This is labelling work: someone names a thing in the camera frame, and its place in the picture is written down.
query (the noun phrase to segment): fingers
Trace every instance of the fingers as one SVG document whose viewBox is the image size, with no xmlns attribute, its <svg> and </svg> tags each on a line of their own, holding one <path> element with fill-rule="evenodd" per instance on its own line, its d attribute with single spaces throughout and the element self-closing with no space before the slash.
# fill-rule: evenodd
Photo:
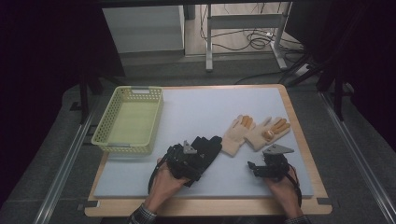
<svg viewBox="0 0 396 224">
<path fill-rule="evenodd" d="M 234 128 L 238 123 L 240 123 L 242 121 L 242 115 L 239 115 L 238 118 L 233 120 L 233 123 L 231 124 L 230 129 Z"/>
<path fill-rule="evenodd" d="M 282 120 L 281 117 L 276 117 L 274 120 L 272 120 L 271 123 L 268 124 L 269 128 L 270 128 L 271 130 L 273 130 L 274 127 L 275 127 L 281 120 Z"/>
<path fill-rule="evenodd" d="M 275 130 L 275 133 L 281 133 L 285 130 L 287 130 L 290 127 L 289 123 L 285 123 L 282 126 L 280 126 L 278 129 Z"/>
<path fill-rule="evenodd" d="M 249 130 L 253 130 L 255 127 L 256 127 L 256 123 L 253 122 L 253 123 L 251 123 Z"/>
<path fill-rule="evenodd" d="M 253 123 L 253 118 L 245 115 L 244 117 L 242 117 L 242 122 L 241 124 L 246 127 L 247 129 L 250 129 L 250 125 Z"/>
<path fill-rule="evenodd" d="M 285 119 L 280 119 L 276 124 L 274 124 L 274 129 L 278 129 L 280 127 L 282 127 L 284 124 L 286 123 Z"/>
</svg>

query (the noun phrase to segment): white cabinet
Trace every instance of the white cabinet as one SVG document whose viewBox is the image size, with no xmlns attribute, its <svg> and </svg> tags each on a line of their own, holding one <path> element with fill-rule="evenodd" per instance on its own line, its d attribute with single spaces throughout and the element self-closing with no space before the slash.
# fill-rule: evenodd
<svg viewBox="0 0 396 224">
<path fill-rule="evenodd" d="M 183 6 L 103 11 L 119 53 L 184 49 Z"/>
</svg>

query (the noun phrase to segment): tabletop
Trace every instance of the tabletop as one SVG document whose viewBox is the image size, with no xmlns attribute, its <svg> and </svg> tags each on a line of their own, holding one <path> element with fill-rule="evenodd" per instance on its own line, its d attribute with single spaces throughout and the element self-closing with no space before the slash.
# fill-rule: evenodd
<svg viewBox="0 0 396 224">
<path fill-rule="evenodd" d="M 204 87 L 164 87 L 165 90 L 181 89 L 236 89 L 252 88 L 253 86 L 204 86 Z M 303 131 L 295 115 L 290 98 L 286 89 L 282 85 L 255 85 L 254 88 L 278 88 L 285 109 L 290 120 L 291 128 L 294 131 L 301 155 L 310 176 L 314 194 L 310 198 L 303 199 L 302 209 L 305 214 L 319 215 L 329 214 L 332 206 L 327 204 L 327 192 L 323 186 L 318 169 L 310 153 L 309 147 L 305 141 Z M 98 199 L 93 194 L 104 171 L 108 153 L 104 153 L 98 168 L 96 178 L 92 185 L 92 191 L 89 196 L 89 202 L 92 207 L 85 208 L 85 214 L 88 217 L 127 217 L 143 201 L 140 198 L 106 198 Z M 160 216 L 262 216 L 262 215 L 280 215 L 282 209 L 273 198 L 173 198 L 169 200 L 163 209 L 159 211 Z"/>
</svg>

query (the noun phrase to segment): table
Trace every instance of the table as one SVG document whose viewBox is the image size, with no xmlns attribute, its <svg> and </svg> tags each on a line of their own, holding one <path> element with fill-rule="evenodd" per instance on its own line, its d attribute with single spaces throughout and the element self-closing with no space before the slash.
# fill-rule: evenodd
<svg viewBox="0 0 396 224">
<path fill-rule="evenodd" d="M 270 42 L 271 49 L 281 70 L 286 70 L 285 60 L 280 52 L 279 42 L 285 29 L 291 2 L 287 2 L 282 13 L 260 15 L 219 15 L 212 16 L 211 5 L 207 9 L 207 38 L 206 38 L 206 71 L 213 70 L 212 30 L 215 29 L 248 29 L 248 28 L 277 28 L 274 41 Z"/>
<path fill-rule="evenodd" d="M 281 95 L 283 104 L 287 110 L 291 128 L 294 131 L 301 155 L 303 157 L 306 170 L 310 176 L 313 197 L 303 199 L 303 211 L 308 215 L 329 214 L 332 206 L 326 204 L 328 199 L 327 192 L 321 182 L 318 169 L 310 153 L 309 147 L 305 141 L 303 131 L 293 110 L 290 98 L 286 89 L 282 85 L 259 85 L 259 86 L 197 86 L 197 87 L 164 87 L 165 90 L 181 89 L 239 89 L 239 88 L 277 88 Z M 143 201 L 142 198 L 132 199 L 98 199 L 93 196 L 98 180 L 103 172 L 108 158 L 108 153 L 104 153 L 98 168 L 96 178 L 92 185 L 89 196 L 91 207 L 85 208 L 85 214 L 88 217 L 127 217 Z M 163 209 L 158 213 L 160 216 L 177 217 L 177 216 L 262 216 L 262 215 L 280 215 L 282 209 L 272 198 L 211 198 L 211 199 L 193 199 L 193 198 L 174 198 L 169 200 Z"/>
</svg>

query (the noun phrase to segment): sleeve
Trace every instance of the sleeve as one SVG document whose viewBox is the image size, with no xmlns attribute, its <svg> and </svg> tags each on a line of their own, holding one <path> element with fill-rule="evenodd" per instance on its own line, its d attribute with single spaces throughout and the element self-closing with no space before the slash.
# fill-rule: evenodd
<svg viewBox="0 0 396 224">
<path fill-rule="evenodd" d="M 152 224 L 157 215 L 151 213 L 143 204 L 140 205 L 129 217 L 128 224 Z"/>
<path fill-rule="evenodd" d="M 311 224 L 311 221 L 308 219 L 308 217 L 303 216 L 288 219 L 285 221 L 285 224 Z"/>
</svg>

